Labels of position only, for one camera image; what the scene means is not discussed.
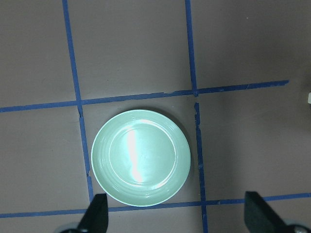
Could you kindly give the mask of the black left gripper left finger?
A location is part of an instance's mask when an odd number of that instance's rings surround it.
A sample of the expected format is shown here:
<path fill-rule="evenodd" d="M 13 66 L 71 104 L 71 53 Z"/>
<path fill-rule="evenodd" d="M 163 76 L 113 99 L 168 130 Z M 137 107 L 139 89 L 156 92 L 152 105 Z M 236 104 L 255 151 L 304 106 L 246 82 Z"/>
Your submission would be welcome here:
<path fill-rule="evenodd" d="M 75 228 L 68 228 L 60 233 L 106 233 L 109 224 L 106 194 L 96 194 Z"/>

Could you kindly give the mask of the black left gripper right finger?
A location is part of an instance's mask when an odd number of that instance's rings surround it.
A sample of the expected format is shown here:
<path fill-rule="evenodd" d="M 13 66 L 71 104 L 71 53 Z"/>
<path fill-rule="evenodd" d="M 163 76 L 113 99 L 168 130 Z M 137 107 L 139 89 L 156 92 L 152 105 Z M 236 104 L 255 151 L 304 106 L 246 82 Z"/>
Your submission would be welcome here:
<path fill-rule="evenodd" d="M 286 223 L 255 191 L 244 195 L 244 223 L 250 233 L 309 233 L 311 229 L 297 223 Z"/>

